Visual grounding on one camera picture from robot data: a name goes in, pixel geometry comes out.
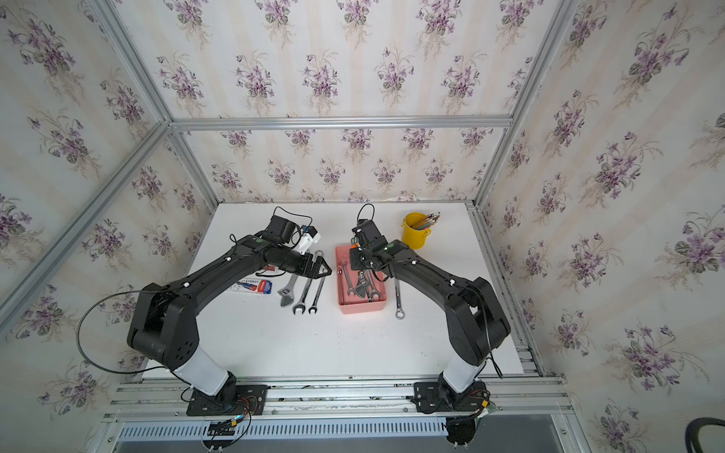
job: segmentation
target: purple flower pattern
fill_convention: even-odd
[[[533,61],[533,57],[527,57],[523,62],[523,67],[520,67],[511,75],[511,81],[508,83],[507,88],[512,89],[513,93],[511,93],[511,95],[504,101],[502,107],[503,109],[511,110],[514,107],[516,100],[518,99],[518,95],[523,88],[523,82],[526,80],[526,76],[529,73],[531,62]]]
[[[639,92],[648,91],[647,84],[654,76],[662,72],[663,68],[674,64],[682,64],[689,48],[684,47],[692,37],[692,33],[699,28],[685,28],[684,24],[692,15],[688,14],[689,5],[677,9],[677,3],[660,18],[660,22],[650,31],[639,34],[640,41],[634,48],[637,59],[627,72],[621,76],[622,83],[615,90],[621,93],[622,100],[615,106],[630,107],[633,101],[639,101]]]
[[[511,155],[508,157],[508,162],[506,163],[506,168],[508,169],[506,178],[512,178],[518,172],[518,168],[521,165],[528,164],[530,156],[531,147],[529,146],[529,137],[526,135],[526,131],[522,130],[521,135],[511,145]]]
[[[269,194],[263,194],[257,189],[250,189],[247,191],[247,194],[247,201],[253,201],[254,203],[274,203],[274,199]]]
[[[391,53],[386,47],[383,51],[383,62],[375,66],[378,78],[383,81],[383,102],[390,99],[390,107],[398,104],[403,97],[403,83],[408,75],[413,75],[415,68],[410,64],[412,55],[403,55],[393,48]]]
[[[206,107],[200,99],[204,98],[204,94],[200,86],[202,85],[196,79],[189,68],[186,67],[187,54],[174,53],[173,57],[157,57],[156,60],[162,65],[159,70],[159,76],[162,79],[164,88],[174,90],[176,92],[176,106],[186,110],[192,117],[202,116],[202,109]]]
[[[278,191],[288,194],[292,189],[291,179],[294,175],[294,168],[290,164],[283,164],[278,159],[267,161],[267,176],[272,178]]]
[[[684,241],[678,241],[674,249],[669,243],[665,245],[665,254],[655,258],[655,261],[664,262],[674,269],[658,278],[670,283],[673,289],[682,284],[689,287],[692,277],[696,283],[703,284],[702,275],[707,271],[718,272],[725,266],[725,204],[720,206],[715,214],[700,214],[688,212],[689,218],[682,227]]]
[[[564,52],[561,58],[565,59],[562,68],[571,66],[578,60],[578,54],[584,42],[592,35],[593,31],[602,30],[607,22],[606,0],[588,0],[576,8],[574,19],[571,24],[573,30],[569,33],[569,39],[564,43]]]
[[[292,149],[297,154],[299,151],[301,157],[306,157],[310,154],[310,136],[315,133],[314,129],[296,129],[296,130],[285,130],[284,135],[291,138]]]
[[[692,164],[692,167],[710,167],[713,170],[718,169],[718,164],[725,157],[725,113],[721,114],[715,120],[715,127],[712,127],[705,121],[703,125],[705,135],[693,141],[689,146],[693,149],[696,146],[711,148],[705,159],[699,160]]]
[[[316,171],[326,189],[331,189],[333,194],[340,189],[340,178],[345,174],[342,165],[330,158],[320,159],[320,167]]]
[[[347,197],[347,201],[350,203],[353,203],[353,202],[363,203],[363,202],[370,201],[370,197],[368,195],[369,193],[370,193],[370,191],[368,189],[363,189],[359,192],[352,191],[352,192],[350,192],[350,196]]]
[[[202,22],[202,2],[208,4],[209,0],[164,0],[169,10],[177,13],[178,26],[186,34],[186,39],[198,40],[200,49],[209,43],[210,37],[209,27]]]
[[[590,173],[581,185],[585,187],[581,201],[586,201],[587,207],[606,207],[604,199],[607,195],[615,200],[622,188],[633,190],[634,180],[640,176],[645,153],[650,156],[662,154],[654,143],[648,141],[637,145],[637,136],[628,132],[621,142],[607,144],[607,151],[597,156],[600,171]]]
[[[299,192],[298,201],[307,201],[308,203],[324,203],[325,197],[311,188],[303,188]]]
[[[163,185],[159,179],[159,173],[150,165],[141,167],[136,179],[131,181],[131,187],[136,191],[138,199],[147,199],[149,206],[154,211],[162,212],[166,207],[166,192],[162,191]]]
[[[242,159],[247,158],[252,150],[247,146],[247,136],[251,135],[250,130],[224,130],[219,132],[227,141],[227,146],[237,156],[241,156]]]
[[[501,247],[499,250],[499,261],[501,261],[501,268],[508,275],[513,275],[513,252],[511,251],[511,244],[508,244],[505,248]]]
[[[535,275],[540,275],[542,278],[549,275],[547,269],[551,267],[551,264],[546,259],[548,251],[543,241],[539,241],[537,244],[529,244],[529,251],[526,253],[526,258],[524,258],[521,266],[523,271],[522,280],[529,282]]]
[[[289,23],[289,7],[297,0],[254,0],[257,7],[265,12],[265,27],[270,32],[270,40],[280,39],[280,47],[292,42],[292,25]]]
[[[481,140],[493,132],[493,128],[461,128],[460,136],[463,137],[463,143],[460,145],[460,151],[462,153],[466,151],[466,157],[473,156],[479,150]]]
[[[460,12],[460,0],[420,0],[418,19],[426,21],[418,34],[418,48],[423,48],[425,59],[437,57],[441,47],[447,46],[446,34],[453,33],[454,20]]]
[[[51,420],[56,415],[65,415],[73,408],[81,412],[96,405],[96,397],[108,397],[108,383],[98,381],[88,372],[90,365],[83,361],[79,365],[68,365],[63,377],[46,384],[48,390],[37,398],[43,406],[52,409]]]
[[[365,29],[369,25],[368,14],[373,2],[378,3],[379,0],[337,0],[337,6],[344,11],[345,23],[342,25],[345,29],[345,38],[355,40],[355,48],[365,43],[368,32]]]
[[[400,166],[391,161],[389,157],[378,159],[378,164],[373,168],[373,174],[378,181],[378,188],[382,188],[383,193],[392,188],[395,184],[395,175],[399,175],[401,172]]]
[[[85,97],[80,84],[83,76],[71,70],[75,66],[75,59],[66,50],[66,40],[29,9],[4,5],[1,10],[1,18],[8,22],[9,41],[13,47],[20,48],[22,63],[42,65],[46,82],[55,94],[62,97],[65,93],[78,104],[78,99]]]
[[[505,236],[512,227],[520,226],[522,217],[521,202],[518,200],[518,196],[514,196],[511,201],[506,201],[504,214],[501,219],[501,226],[503,227],[501,234]]]
[[[501,17],[501,25],[496,26],[496,41],[505,40],[504,49],[515,44],[521,36],[524,20],[536,5],[543,3],[544,0],[502,0],[499,6],[504,15]]]
[[[161,256],[166,261],[176,260],[176,248],[169,238],[169,227],[166,225],[156,225],[156,228],[146,229],[144,234],[144,242],[149,246],[149,255]]]
[[[133,285],[124,285],[119,283],[114,293],[124,291],[133,291]],[[98,310],[106,315],[106,325],[118,324],[122,321],[130,323],[133,317],[133,311],[136,309],[136,297],[138,294],[122,294],[112,297],[109,302],[102,302],[98,306]]]
[[[647,430],[639,426],[639,411],[627,407],[620,409],[609,400],[610,404],[604,408],[606,415],[589,421],[597,434],[592,436],[595,445],[604,450],[614,450],[621,453],[647,453],[645,444]]]
[[[83,125],[62,114],[53,117],[49,112],[36,111],[36,117],[28,117],[28,124],[40,137],[41,151],[54,157],[64,157],[71,167],[84,178],[101,177],[101,164],[96,153],[86,146],[81,131]]]
[[[554,329],[554,350],[568,352],[569,349],[581,352],[582,357],[589,355],[589,347],[594,346],[587,335],[589,321],[584,319],[584,311],[577,310],[573,314],[564,310],[561,315],[561,324]]]
[[[542,316],[539,310],[537,310],[534,306],[534,301],[531,297],[529,297],[528,299],[522,299],[520,305],[523,320],[531,330],[536,329],[537,323],[542,322]]]
[[[418,194],[421,192],[419,188],[411,188],[406,191],[400,191],[400,195],[396,198],[397,201],[420,201]]]
[[[222,186],[221,193],[234,201],[241,200],[241,179],[233,170],[234,163],[212,164],[212,180]]]
[[[201,212],[201,207],[196,203],[194,198],[194,186],[191,183],[177,185],[174,188],[178,206],[196,217]]]
[[[586,98],[581,97],[581,92],[575,90],[571,95],[571,100],[561,104],[561,110],[556,112],[554,119],[556,127],[549,132],[546,149],[544,155],[551,158],[555,155],[561,155],[561,146],[569,147],[574,137],[581,134],[581,128],[584,126],[584,113],[587,108],[592,105],[599,105],[594,96]]]
[[[486,54],[477,51],[467,59],[463,55],[453,57],[454,66],[448,68],[441,83],[441,86],[448,88],[448,93],[441,99],[441,107],[445,107],[448,115],[456,115],[461,107],[467,105],[465,98],[473,96],[473,87],[481,83],[476,61],[485,56]]]
[[[189,236],[185,237],[183,242],[187,245],[188,252],[194,253],[199,248],[199,245],[202,243],[202,232],[190,232]]]
[[[57,291],[53,285],[46,285],[40,299],[22,314],[10,329],[15,338],[30,338],[32,335],[43,337],[43,343],[55,339],[63,342],[64,334],[70,334],[78,325],[75,314],[58,308],[58,302],[52,294]]]
[[[138,96],[131,88],[119,80],[121,69],[111,72],[108,80],[100,85],[106,91],[106,107],[111,110],[114,120],[123,118],[126,121],[126,130],[132,137],[141,140],[148,132],[149,122],[143,118],[144,108],[138,103]]]
[[[0,262],[10,268],[16,267],[18,260],[35,262],[46,246],[40,240],[45,228],[26,228],[33,218],[18,210],[17,201],[0,194]]]
[[[337,96],[337,84],[340,79],[337,71],[332,67],[330,58],[334,58],[336,52],[324,51],[318,59],[316,55],[307,55],[307,63],[302,73],[304,74],[303,86],[309,86],[312,93],[309,96],[310,108],[317,110],[320,116],[330,113],[330,108],[335,105],[332,98]]]
[[[373,139],[373,131],[371,129],[345,129],[342,131],[342,141],[348,143],[345,149],[345,157],[349,157],[352,163],[361,162],[368,153],[366,149],[370,149],[370,140]]]
[[[614,369],[614,378],[626,381],[632,390],[639,388],[634,385],[639,382],[645,391],[665,387],[670,394],[680,383],[686,367],[692,368],[697,377],[702,373],[707,381],[710,380],[699,357],[675,349],[675,334],[666,325],[654,336],[651,328],[639,323],[634,329],[624,328],[624,333],[629,344],[607,345],[605,348],[613,354],[605,365]]]
[[[114,272],[118,272],[119,266],[130,269],[131,245],[124,244],[125,240],[126,235],[118,230],[118,223],[103,219],[95,224],[88,240],[80,243],[80,252],[87,253],[91,261],[103,257],[106,265]]]
[[[602,247],[603,244],[604,238],[596,233],[592,239],[580,238],[579,242],[571,245],[574,257],[560,263],[564,269],[559,280],[563,280],[566,288],[574,288],[579,292],[579,283],[584,288],[589,288],[594,282],[601,285],[610,260],[624,263],[618,255],[619,250]]]
[[[408,159],[408,163],[417,162],[421,156],[425,156],[425,150],[431,147],[433,139],[433,129],[405,129],[402,140],[407,143],[403,148],[403,158]]]
[[[275,82],[262,65],[266,56],[267,54],[257,51],[252,52],[248,59],[244,55],[236,56],[236,61],[241,65],[236,68],[236,85],[246,89],[246,105],[254,109],[259,117],[268,116],[274,105],[270,98],[274,97],[272,84]]]
[[[441,188],[446,176],[453,173],[453,167],[448,162],[433,158],[428,167],[423,169],[423,172],[426,175],[426,186],[437,191]]]
[[[542,197],[536,202],[536,208],[534,212],[539,216],[534,219],[536,223],[548,223],[549,215],[553,212],[564,212],[566,209],[566,200],[571,198],[564,189],[566,188],[566,177],[561,175],[561,172],[554,175],[552,180],[544,181],[544,188],[542,189]]]

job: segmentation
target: yellow pencil cup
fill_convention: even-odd
[[[431,229],[413,230],[412,226],[426,218],[425,214],[419,212],[411,212],[405,216],[403,221],[403,239],[411,249],[419,249],[426,245],[426,238],[431,234]]]

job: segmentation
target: open-end wrench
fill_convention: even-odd
[[[287,286],[277,291],[277,294],[282,296],[282,300],[279,303],[280,307],[286,307],[294,302],[294,293],[292,292],[292,290],[294,290],[294,282],[296,281],[297,274],[292,274],[292,277],[289,279],[289,283],[287,283]]]
[[[301,310],[299,313],[301,315],[305,314],[305,299],[307,298],[307,292],[310,290],[310,285],[312,284],[312,278],[308,278],[306,282],[304,282],[304,289],[302,290],[302,296],[299,298],[299,302],[297,302],[294,307],[292,307],[292,313],[295,315],[297,314],[298,310]]]
[[[342,272],[345,274],[345,280],[347,280],[347,295],[351,296],[355,294],[355,288],[353,288],[352,286],[352,279],[350,278],[350,274],[347,273],[347,261],[341,262],[340,267],[342,267]]]
[[[375,287],[375,282],[373,279],[375,278],[373,276],[373,271],[370,269],[367,269],[364,271],[365,273],[365,279],[368,282],[368,297],[370,299],[375,299],[375,296],[378,297],[378,300],[382,299],[382,295],[380,295],[380,291]]]

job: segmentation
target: wire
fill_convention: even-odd
[[[372,203],[365,203],[361,208],[360,211],[357,211],[357,223],[360,223],[360,213],[363,212],[363,209],[365,209],[366,206],[371,206],[373,208],[373,216],[370,217],[370,220],[375,218],[375,206]]]
[[[100,304],[105,302],[108,299],[111,299],[112,297],[116,296],[122,296],[124,294],[132,294],[132,293],[148,293],[148,294],[156,294],[156,293],[165,293],[168,291],[175,291],[171,289],[163,289],[161,291],[144,291],[143,289],[134,289],[132,291],[121,291],[120,293],[111,294],[110,296],[106,296],[103,299],[99,300],[95,304],[91,305],[91,308],[88,309],[88,311],[80,318],[80,321],[78,321],[78,327],[75,329],[75,345],[78,347],[78,352],[80,352],[80,355],[83,356],[83,359],[93,365],[94,367],[98,368],[99,370],[103,370],[106,373],[113,373],[113,374],[122,374],[122,375],[132,375],[132,374],[138,374],[143,373],[150,370],[156,370],[157,368],[166,368],[164,366],[158,366],[158,367],[151,367],[147,368],[145,370],[138,370],[138,371],[116,371],[116,370],[110,370],[109,368],[102,367],[101,365],[98,365],[93,360],[91,360],[86,353],[83,351],[83,348],[80,347],[80,327],[83,325],[83,321],[86,319],[86,317],[93,311],[94,308],[98,307]]]
[[[181,401],[183,401],[183,402],[185,402],[185,403],[190,403],[190,402],[191,402],[191,400],[190,400],[190,399],[184,399],[184,398],[183,398],[183,395],[184,395],[184,394],[185,394],[185,393],[186,393],[187,391],[189,391],[189,390],[192,390],[193,388],[194,388],[194,387],[186,387],[186,388],[185,388],[184,390],[182,390],[182,391],[181,391],[181,395],[179,396],[179,398],[181,398]]]
[[[284,212],[286,212],[289,215],[296,215],[297,217],[306,217],[306,218],[310,219],[309,225],[312,225],[312,218],[309,215],[295,214],[294,212],[290,212],[287,209],[284,209],[282,206],[276,206],[274,208],[274,211],[272,211],[272,215],[275,215],[275,213],[277,212],[277,209],[282,209]]]
[[[700,445],[700,429],[708,425],[725,426],[725,420],[702,417],[687,423],[687,428],[684,430],[684,445],[687,453],[704,453],[703,447]]]

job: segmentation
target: wrench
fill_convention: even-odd
[[[351,296],[355,294],[355,290],[352,287],[352,280],[350,279],[350,274],[347,273],[347,261],[341,262],[340,267],[342,267],[342,271],[345,273],[345,280],[347,280],[347,295]]]
[[[399,320],[403,319],[405,317],[405,312],[403,311],[403,307],[400,304],[400,280],[397,278],[395,279],[395,317]]]
[[[277,291],[277,294],[282,296],[282,300],[280,301],[280,307],[286,307],[287,305],[290,305],[292,302],[294,302],[294,293],[292,290],[294,289],[294,282],[297,281],[297,274],[292,274],[292,277],[289,279],[289,283],[287,283],[287,286]]]
[[[365,279],[368,282],[368,297],[370,299],[374,299],[375,296],[378,297],[378,300],[382,298],[380,295],[380,291],[377,290],[375,287],[375,282],[373,281],[375,277],[373,276],[373,271],[370,269],[365,270]]]
[[[322,256],[322,250],[317,250],[315,252],[315,259],[316,257]],[[301,310],[300,314],[305,314],[305,299],[307,298],[307,292],[310,290],[310,285],[312,284],[312,278],[308,278],[306,282],[304,282],[304,289],[302,290],[302,297],[299,298],[299,302],[297,302],[294,307],[292,307],[292,313],[297,314],[297,310]]]
[[[305,314],[305,299],[307,298],[307,292],[310,290],[310,285],[312,284],[312,278],[308,278],[306,282],[304,282],[304,289],[302,290],[302,297],[299,298],[299,302],[297,302],[294,307],[292,307],[292,313],[297,314],[297,310],[301,310],[300,314]]]

